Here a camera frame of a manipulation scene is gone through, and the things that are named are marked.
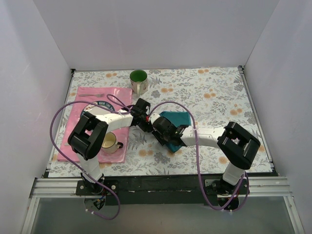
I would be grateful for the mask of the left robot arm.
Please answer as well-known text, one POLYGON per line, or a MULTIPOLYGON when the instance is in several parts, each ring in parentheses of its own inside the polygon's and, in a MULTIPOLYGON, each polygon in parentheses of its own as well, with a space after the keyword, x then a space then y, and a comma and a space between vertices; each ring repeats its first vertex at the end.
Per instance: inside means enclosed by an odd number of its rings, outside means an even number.
POLYGON ((93 195, 103 191, 104 175, 99 167, 98 153, 107 133, 132 126, 151 132, 148 111, 151 104, 141 98, 132 107, 104 115, 84 113, 68 137, 68 144, 77 154, 81 164, 81 178, 85 188, 93 195))

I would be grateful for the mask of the teal cloth napkin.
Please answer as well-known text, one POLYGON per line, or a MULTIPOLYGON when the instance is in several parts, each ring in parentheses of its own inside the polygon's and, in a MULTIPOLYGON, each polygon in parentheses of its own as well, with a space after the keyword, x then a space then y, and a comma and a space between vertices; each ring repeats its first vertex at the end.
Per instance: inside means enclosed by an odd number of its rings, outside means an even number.
MULTIPOLYGON (((159 114, 161 117, 167 118, 175 127, 178 127, 180 125, 186 125, 191 126, 191 118, 188 112, 169 112, 164 111, 159 114)), ((177 152, 181 146, 175 146, 171 143, 167 143, 166 146, 168 149, 175 153, 177 152)))

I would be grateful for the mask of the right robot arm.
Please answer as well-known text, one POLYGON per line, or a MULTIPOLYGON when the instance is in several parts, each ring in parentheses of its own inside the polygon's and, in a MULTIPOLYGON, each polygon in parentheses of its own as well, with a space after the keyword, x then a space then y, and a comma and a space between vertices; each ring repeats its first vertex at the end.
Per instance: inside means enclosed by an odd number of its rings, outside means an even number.
POLYGON ((260 141, 236 122, 229 122, 224 128, 195 129, 188 125, 176 127, 159 114, 152 114, 150 122, 153 134, 162 145, 219 148, 229 160, 222 178, 214 187, 223 194, 237 190, 239 180, 251 168, 260 147, 260 141))

